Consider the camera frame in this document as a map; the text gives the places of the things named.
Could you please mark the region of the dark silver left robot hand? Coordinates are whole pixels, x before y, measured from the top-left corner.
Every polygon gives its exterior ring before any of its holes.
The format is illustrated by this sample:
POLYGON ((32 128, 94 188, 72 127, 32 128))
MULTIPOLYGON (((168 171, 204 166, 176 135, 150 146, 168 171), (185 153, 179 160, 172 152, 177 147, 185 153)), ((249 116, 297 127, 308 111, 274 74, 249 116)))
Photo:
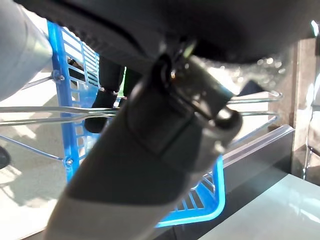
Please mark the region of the dark silver left robot hand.
POLYGON ((62 192, 46 240, 144 240, 240 131, 228 101, 273 89, 317 0, 15 0, 142 73, 62 192), (272 58, 282 65, 259 64, 272 58), (227 110, 228 117, 222 115, 227 110))

